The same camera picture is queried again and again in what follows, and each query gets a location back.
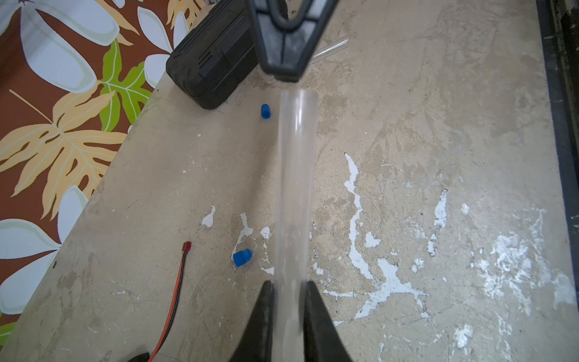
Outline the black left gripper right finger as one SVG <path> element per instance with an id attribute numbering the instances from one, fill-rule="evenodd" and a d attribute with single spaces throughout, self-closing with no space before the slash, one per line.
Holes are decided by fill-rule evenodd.
<path id="1" fill-rule="evenodd" d="M 305 286 L 303 332 L 305 361 L 352 361 L 313 281 Z"/>

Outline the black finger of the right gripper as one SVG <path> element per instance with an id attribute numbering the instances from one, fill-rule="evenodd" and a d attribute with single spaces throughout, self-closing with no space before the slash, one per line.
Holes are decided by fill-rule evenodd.
<path id="1" fill-rule="evenodd" d="M 254 48 L 259 65 L 278 81 L 297 83 L 339 4 L 337 1 L 303 1 L 288 18 L 285 1 L 248 1 Z"/>

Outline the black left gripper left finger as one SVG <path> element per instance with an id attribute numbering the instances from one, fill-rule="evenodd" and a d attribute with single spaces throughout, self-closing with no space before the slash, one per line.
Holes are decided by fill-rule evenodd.
<path id="1" fill-rule="evenodd" d="M 265 281 L 230 362 L 271 361 L 273 318 L 274 285 L 272 281 Z"/>

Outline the clear test tube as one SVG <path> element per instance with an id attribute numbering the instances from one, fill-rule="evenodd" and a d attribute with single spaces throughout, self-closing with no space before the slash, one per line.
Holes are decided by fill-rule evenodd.
<path id="1" fill-rule="evenodd" d="M 278 122 L 279 184 L 275 217 L 274 322 L 271 359 L 303 361 L 318 94 L 283 90 Z"/>

